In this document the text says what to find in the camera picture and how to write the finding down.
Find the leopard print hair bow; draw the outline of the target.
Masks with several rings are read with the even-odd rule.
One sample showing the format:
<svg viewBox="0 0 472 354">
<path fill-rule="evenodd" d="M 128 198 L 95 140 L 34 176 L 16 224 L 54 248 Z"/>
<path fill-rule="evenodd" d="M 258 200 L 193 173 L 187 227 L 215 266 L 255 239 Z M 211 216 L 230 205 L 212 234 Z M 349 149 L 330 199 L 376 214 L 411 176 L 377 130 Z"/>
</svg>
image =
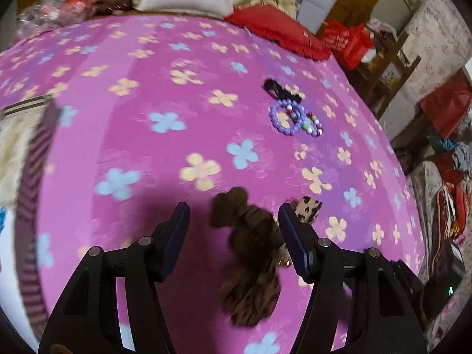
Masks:
<svg viewBox="0 0 472 354">
<path fill-rule="evenodd" d="M 214 197 L 210 212 L 211 227 L 231 230 L 228 245 L 237 265 L 222 286 L 222 309 L 240 328 L 271 317 L 281 293 L 278 268 L 291 265 L 274 215 L 248 198 L 243 187 L 234 187 Z"/>
</svg>

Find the cream dotted scrunchie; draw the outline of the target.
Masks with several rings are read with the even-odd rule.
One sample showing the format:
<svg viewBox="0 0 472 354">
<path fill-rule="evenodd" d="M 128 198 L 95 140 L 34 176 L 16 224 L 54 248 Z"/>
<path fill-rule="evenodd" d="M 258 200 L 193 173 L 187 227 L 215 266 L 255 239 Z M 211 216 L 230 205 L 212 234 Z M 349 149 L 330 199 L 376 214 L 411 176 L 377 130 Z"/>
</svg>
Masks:
<svg viewBox="0 0 472 354">
<path fill-rule="evenodd" d="M 42 109 L 21 112 L 1 120 L 1 207 L 15 209 L 29 143 L 43 117 Z"/>
</svg>

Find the white striped storage box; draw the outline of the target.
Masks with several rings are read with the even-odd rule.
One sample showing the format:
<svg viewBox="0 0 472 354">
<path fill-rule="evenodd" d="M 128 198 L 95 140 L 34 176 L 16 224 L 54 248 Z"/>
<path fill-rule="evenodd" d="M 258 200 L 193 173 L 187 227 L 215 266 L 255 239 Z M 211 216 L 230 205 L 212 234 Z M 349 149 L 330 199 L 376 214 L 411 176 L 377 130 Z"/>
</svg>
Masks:
<svg viewBox="0 0 472 354">
<path fill-rule="evenodd" d="M 1 207 L 1 351 L 36 353 L 48 312 L 37 263 L 37 211 L 44 168 L 60 109 L 51 95 L 19 101 L 1 109 L 1 120 L 43 110 L 30 140 L 15 209 Z"/>
</svg>

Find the pink floral bed blanket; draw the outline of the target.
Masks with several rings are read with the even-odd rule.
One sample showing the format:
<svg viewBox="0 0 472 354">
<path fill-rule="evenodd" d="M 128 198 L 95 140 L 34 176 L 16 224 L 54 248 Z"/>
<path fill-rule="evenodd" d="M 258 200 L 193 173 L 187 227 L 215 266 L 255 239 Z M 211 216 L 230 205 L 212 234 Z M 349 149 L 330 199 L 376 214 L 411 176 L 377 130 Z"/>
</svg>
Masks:
<svg viewBox="0 0 472 354">
<path fill-rule="evenodd" d="M 276 101 L 271 78 L 293 94 Z M 292 268 L 271 318 L 237 328 L 222 283 L 228 230 L 210 202 L 235 186 L 276 213 L 322 202 L 314 226 L 338 246 L 377 247 L 414 271 L 425 248 L 390 142 L 336 60 L 314 62 L 210 18 L 102 18 L 53 30 L 1 55 L 1 103 L 50 94 L 61 114 L 37 215 L 37 263 L 51 312 L 87 250 L 125 248 L 184 201 L 191 223 L 158 287 L 178 353 L 287 353 L 310 287 Z"/>
</svg>

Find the wooden chair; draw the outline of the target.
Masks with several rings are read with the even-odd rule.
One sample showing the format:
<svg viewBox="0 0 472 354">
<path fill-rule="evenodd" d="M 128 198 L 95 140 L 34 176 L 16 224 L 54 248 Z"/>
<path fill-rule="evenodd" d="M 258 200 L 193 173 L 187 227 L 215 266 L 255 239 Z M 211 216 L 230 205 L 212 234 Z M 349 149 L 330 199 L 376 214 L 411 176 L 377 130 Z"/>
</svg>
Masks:
<svg viewBox="0 0 472 354">
<path fill-rule="evenodd" d="M 395 95 L 415 71 L 420 56 L 410 60 L 403 52 L 409 35 L 402 32 L 395 38 L 391 32 L 371 30 L 375 56 L 360 63 L 354 70 L 354 89 L 367 104 L 374 117 L 382 117 Z"/>
</svg>

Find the black hair clip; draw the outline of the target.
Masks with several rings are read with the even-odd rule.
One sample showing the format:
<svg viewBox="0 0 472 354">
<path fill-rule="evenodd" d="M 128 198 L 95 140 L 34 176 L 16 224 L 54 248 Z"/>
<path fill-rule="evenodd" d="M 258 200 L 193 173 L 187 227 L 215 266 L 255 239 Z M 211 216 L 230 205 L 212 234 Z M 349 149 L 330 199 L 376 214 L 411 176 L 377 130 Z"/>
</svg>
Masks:
<svg viewBox="0 0 472 354">
<path fill-rule="evenodd" d="M 271 78 L 264 81 L 263 89 L 276 101 L 292 100 L 298 104 L 302 101 L 300 95 L 291 93 Z"/>
</svg>

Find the red shopping bag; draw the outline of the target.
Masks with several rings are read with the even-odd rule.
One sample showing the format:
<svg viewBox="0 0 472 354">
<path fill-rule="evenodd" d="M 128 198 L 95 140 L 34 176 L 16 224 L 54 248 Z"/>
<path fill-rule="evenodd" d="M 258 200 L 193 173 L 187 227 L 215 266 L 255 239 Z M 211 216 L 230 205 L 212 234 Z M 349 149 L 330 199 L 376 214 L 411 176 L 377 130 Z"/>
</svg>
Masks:
<svg viewBox="0 0 472 354">
<path fill-rule="evenodd" d="M 337 62 L 354 70 L 367 54 L 374 48 L 370 32 L 364 24 L 354 27 L 345 27 L 335 19 L 323 24 L 318 39 L 332 52 Z"/>
</svg>

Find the red cushion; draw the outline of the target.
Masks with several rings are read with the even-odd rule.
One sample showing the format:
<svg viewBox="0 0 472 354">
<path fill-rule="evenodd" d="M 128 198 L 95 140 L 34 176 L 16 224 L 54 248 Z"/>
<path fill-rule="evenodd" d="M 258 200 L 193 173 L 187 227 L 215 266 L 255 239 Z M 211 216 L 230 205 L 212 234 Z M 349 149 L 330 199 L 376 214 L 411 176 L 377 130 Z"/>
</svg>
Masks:
<svg viewBox="0 0 472 354">
<path fill-rule="evenodd" d="M 271 5 L 237 8 L 224 20 L 305 58 L 325 61 L 332 55 L 306 27 Z"/>
</svg>

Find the clear plastic bag pile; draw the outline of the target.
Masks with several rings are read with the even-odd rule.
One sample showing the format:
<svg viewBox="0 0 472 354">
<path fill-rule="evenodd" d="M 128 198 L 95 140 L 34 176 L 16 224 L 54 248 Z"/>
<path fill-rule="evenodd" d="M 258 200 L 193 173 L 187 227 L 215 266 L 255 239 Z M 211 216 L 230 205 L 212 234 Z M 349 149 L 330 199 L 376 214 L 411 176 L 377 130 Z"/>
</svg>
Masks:
<svg viewBox="0 0 472 354">
<path fill-rule="evenodd" d="M 68 27 L 86 21 L 96 0 L 42 0 L 18 16 L 14 40 L 19 42 L 45 30 Z"/>
</svg>

